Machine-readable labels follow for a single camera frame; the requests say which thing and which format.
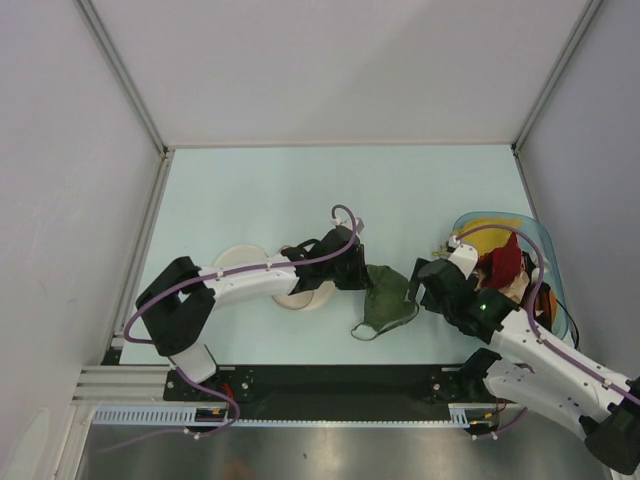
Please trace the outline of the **round beige mesh laundry bag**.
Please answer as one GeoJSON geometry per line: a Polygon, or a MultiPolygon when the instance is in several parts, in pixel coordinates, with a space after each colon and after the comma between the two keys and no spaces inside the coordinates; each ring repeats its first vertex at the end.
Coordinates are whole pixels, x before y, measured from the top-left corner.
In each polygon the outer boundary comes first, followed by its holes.
{"type": "Polygon", "coordinates": [[[298,278],[291,267],[270,270],[252,270],[228,275],[235,268],[264,265],[267,253],[253,245],[234,246],[224,251],[213,263],[215,272],[224,273],[221,280],[208,281],[215,292],[214,309],[230,307],[262,297],[270,297],[280,307],[304,312],[324,306],[333,296],[336,287],[324,281],[317,289],[294,293],[298,278]]]}

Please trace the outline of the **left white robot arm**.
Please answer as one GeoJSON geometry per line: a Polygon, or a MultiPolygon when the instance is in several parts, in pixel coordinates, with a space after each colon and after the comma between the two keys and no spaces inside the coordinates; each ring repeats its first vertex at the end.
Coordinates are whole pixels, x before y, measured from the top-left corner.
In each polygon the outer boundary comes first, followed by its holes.
{"type": "Polygon", "coordinates": [[[211,314],[260,297],[293,296],[325,283],[338,290],[372,286],[364,246],[350,228],[336,226],[322,239],[286,247],[258,263],[206,270],[188,256],[173,260],[136,300],[156,352],[186,376],[197,398],[221,387],[218,365],[200,335],[211,314]]]}

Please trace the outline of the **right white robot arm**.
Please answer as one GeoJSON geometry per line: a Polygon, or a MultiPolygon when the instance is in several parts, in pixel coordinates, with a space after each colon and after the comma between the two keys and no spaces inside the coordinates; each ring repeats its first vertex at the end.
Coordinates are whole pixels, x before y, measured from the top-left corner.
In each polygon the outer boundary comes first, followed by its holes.
{"type": "Polygon", "coordinates": [[[563,426],[622,475],[639,467],[639,382],[588,358],[501,292],[475,290],[447,259],[416,260],[408,297],[484,342],[463,365],[463,393],[515,402],[563,426]]]}

